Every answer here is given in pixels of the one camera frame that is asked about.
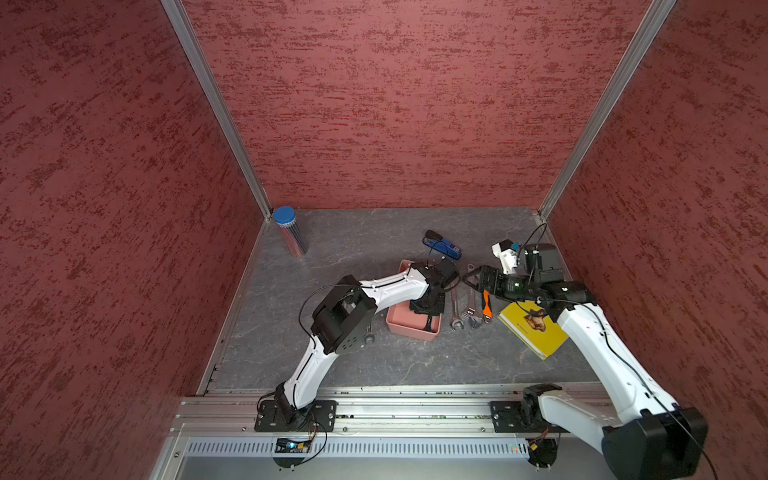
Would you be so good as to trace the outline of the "long silver combination wrench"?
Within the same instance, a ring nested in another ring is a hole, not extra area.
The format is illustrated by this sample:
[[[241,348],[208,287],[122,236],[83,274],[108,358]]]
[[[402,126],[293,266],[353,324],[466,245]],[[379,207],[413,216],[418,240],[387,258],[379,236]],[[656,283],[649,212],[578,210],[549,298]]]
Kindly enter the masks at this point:
[[[459,306],[458,283],[456,283],[451,290],[450,298],[452,304],[452,317],[450,320],[450,327],[454,331],[463,330],[465,326],[461,317],[461,309]]]

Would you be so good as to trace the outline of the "pink plastic storage box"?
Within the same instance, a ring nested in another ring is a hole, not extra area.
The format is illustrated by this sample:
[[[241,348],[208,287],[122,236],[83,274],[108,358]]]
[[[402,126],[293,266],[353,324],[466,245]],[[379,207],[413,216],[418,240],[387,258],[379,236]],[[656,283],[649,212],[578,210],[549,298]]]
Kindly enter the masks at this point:
[[[397,287],[393,285],[388,287],[388,290],[394,290],[394,293],[386,293],[382,296],[383,302],[380,305],[380,310],[384,306],[388,308],[386,316],[386,324],[389,331],[393,334],[409,337],[416,340],[425,342],[433,341],[440,333],[441,329],[441,316],[435,317],[435,333],[423,331],[423,327],[426,322],[426,315],[417,315],[409,309],[410,298],[406,298],[403,293],[403,287]],[[439,292],[434,289],[428,290],[427,293]]]

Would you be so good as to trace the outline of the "orange handled adjustable wrench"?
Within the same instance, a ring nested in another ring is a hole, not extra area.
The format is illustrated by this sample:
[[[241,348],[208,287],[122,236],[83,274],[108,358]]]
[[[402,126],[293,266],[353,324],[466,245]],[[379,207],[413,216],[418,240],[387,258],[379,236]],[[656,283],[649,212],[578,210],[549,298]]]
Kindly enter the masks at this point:
[[[489,324],[494,317],[491,305],[491,294],[488,290],[482,291],[482,318],[483,322]]]

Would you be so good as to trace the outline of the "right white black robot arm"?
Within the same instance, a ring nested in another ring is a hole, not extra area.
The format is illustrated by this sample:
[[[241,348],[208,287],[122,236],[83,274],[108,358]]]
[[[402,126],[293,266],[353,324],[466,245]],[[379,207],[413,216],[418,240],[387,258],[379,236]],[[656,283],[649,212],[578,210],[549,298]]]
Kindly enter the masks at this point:
[[[708,423],[694,407],[683,408],[634,357],[604,311],[581,282],[568,281],[551,244],[494,247],[500,267],[483,265],[463,282],[485,297],[535,304],[531,319],[549,318],[579,349],[597,375],[614,411],[603,413],[560,386],[524,389],[519,406],[526,427],[558,427],[602,454],[618,479],[682,479],[704,459]]]

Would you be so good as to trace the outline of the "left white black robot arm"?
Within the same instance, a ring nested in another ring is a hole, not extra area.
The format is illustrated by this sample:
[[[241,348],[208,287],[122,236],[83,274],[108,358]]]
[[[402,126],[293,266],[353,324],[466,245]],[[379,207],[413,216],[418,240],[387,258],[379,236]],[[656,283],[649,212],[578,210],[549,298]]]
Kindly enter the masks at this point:
[[[389,318],[404,313],[405,323],[396,323],[397,330],[433,340],[440,331],[445,294],[459,279],[448,258],[434,265],[403,264],[400,272],[377,280],[340,279],[312,313],[311,327],[305,330],[309,343],[294,373],[275,389],[282,419],[292,423],[304,414],[335,360],[365,344],[377,313],[386,311]]]

